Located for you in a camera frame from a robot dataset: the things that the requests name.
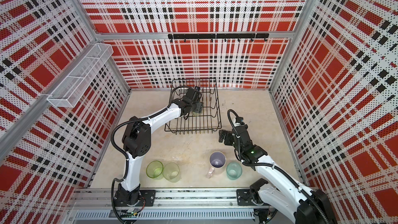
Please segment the green patterned glass cup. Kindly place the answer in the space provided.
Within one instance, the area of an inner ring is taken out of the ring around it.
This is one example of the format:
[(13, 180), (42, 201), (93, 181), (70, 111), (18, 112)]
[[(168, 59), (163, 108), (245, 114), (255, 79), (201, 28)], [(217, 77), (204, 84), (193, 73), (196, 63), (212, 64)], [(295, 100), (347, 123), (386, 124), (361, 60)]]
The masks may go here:
[(196, 102), (192, 105), (192, 114), (194, 116), (199, 116), (203, 112), (203, 102)]

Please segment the black wire dish rack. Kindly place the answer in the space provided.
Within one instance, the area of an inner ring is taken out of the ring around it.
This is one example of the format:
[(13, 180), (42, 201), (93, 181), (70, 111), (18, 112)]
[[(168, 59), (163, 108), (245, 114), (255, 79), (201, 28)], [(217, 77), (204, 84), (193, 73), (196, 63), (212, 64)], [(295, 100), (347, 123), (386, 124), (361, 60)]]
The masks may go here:
[(222, 128), (218, 85), (215, 78), (174, 79), (172, 102), (182, 106), (181, 116), (165, 124), (173, 134), (213, 133)]

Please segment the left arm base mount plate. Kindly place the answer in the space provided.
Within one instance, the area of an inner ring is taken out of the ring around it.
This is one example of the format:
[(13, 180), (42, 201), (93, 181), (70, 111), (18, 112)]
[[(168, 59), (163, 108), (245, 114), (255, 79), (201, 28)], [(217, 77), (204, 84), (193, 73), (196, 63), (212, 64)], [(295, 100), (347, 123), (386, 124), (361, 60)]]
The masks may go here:
[(154, 204), (155, 190), (124, 191), (117, 190), (113, 198), (116, 207), (151, 207)]

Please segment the pink mug purple inside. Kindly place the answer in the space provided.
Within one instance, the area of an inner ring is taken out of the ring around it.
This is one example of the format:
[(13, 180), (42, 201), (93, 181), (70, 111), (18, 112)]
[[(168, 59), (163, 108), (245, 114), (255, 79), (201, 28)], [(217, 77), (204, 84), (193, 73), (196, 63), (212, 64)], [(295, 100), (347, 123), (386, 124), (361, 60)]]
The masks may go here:
[(214, 175), (219, 175), (223, 172), (226, 165), (226, 156), (220, 151), (214, 151), (209, 157), (209, 170), (206, 177), (210, 179)]

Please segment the teal textured glass cup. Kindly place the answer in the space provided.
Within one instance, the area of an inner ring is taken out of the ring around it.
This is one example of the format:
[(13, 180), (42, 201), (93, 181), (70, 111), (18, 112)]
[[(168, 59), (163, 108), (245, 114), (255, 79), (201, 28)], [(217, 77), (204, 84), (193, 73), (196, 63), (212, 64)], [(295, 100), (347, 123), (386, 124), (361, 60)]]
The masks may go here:
[(241, 165), (237, 162), (230, 162), (227, 165), (227, 177), (230, 180), (237, 180), (242, 175)]

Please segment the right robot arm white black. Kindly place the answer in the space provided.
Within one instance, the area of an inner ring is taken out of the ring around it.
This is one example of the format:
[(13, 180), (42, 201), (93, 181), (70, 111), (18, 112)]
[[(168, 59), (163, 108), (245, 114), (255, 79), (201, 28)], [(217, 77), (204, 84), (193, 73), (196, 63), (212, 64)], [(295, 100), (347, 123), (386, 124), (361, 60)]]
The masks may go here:
[(250, 187), (252, 202), (274, 207), (294, 224), (335, 224), (328, 196), (279, 167), (263, 148), (252, 142), (247, 129), (246, 124), (236, 124), (231, 131), (220, 130), (219, 142), (234, 147), (241, 163), (263, 176)]

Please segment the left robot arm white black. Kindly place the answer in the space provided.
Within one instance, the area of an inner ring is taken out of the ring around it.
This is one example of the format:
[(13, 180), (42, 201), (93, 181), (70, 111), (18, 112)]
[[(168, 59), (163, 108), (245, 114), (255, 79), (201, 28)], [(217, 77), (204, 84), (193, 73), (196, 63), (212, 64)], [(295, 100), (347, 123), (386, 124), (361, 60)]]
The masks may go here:
[(151, 147), (151, 136), (159, 127), (173, 119), (187, 116), (191, 112), (201, 113), (202, 92), (199, 86), (178, 86), (171, 91), (168, 105), (143, 118), (132, 117), (119, 124), (111, 133), (112, 146), (125, 157), (125, 169), (112, 194), (113, 206), (134, 206), (142, 201), (140, 194), (140, 172), (145, 154)]

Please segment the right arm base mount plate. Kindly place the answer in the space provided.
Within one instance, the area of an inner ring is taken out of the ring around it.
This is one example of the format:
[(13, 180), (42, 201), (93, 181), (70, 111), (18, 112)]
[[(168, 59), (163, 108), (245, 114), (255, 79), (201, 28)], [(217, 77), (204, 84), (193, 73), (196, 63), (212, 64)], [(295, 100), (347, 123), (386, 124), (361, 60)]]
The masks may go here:
[(236, 198), (239, 206), (268, 206), (261, 200), (260, 195), (254, 189), (238, 189)]

